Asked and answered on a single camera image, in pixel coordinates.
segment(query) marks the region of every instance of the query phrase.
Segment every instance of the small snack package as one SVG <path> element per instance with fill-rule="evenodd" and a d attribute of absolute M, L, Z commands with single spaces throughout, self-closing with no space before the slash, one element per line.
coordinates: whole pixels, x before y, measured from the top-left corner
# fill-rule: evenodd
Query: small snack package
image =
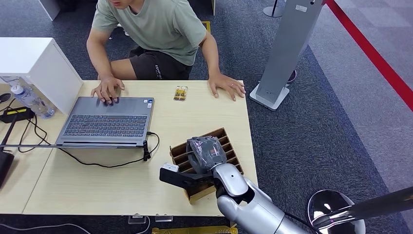
<path fill-rule="evenodd" d="M 175 90 L 175 101 L 185 101 L 187 99 L 188 86 L 177 86 Z"/>

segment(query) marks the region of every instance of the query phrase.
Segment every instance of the black shorts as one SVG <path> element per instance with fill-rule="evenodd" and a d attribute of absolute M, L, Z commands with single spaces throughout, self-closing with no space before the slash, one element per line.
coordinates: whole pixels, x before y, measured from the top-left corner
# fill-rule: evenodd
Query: black shorts
<path fill-rule="evenodd" d="M 189 79 L 192 66 L 180 63 L 171 56 L 137 47 L 129 53 L 137 79 L 141 80 L 185 80 Z"/>

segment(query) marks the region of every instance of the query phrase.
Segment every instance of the man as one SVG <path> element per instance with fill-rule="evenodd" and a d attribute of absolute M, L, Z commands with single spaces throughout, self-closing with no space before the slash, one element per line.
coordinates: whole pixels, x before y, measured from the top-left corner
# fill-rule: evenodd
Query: man
<path fill-rule="evenodd" d="M 118 23 L 139 47 L 129 59 L 109 62 L 105 44 Z M 110 97 L 117 101 L 115 89 L 125 89 L 121 80 L 188 79 L 198 46 L 214 96 L 222 88 L 234 101 L 235 94 L 244 97 L 244 85 L 221 74 L 217 43 L 187 0 L 98 0 L 87 48 L 101 82 L 91 96 L 110 104 Z"/>

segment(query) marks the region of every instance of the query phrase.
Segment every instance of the touchpad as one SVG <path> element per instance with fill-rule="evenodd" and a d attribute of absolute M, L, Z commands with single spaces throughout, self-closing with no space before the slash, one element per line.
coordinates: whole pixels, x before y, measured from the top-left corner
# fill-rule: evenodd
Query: touchpad
<path fill-rule="evenodd" d="M 134 100 L 118 99 L 118 102 L 112 102 L 112 104 L 107 105 L 107 113 L 133 113 L 135 111 Z"/>

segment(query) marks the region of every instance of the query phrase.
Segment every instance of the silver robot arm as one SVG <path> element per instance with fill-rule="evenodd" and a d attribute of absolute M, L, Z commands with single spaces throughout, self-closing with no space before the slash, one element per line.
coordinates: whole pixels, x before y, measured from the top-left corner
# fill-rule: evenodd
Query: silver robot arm
<path fill-rule="evenodd" d="M 228 163 L 212 169 L 220 212 L 249 234 L 308 234 L 285 217 L 271 198 Z M 243 200 L 246 205 L 239 205 Z"/>

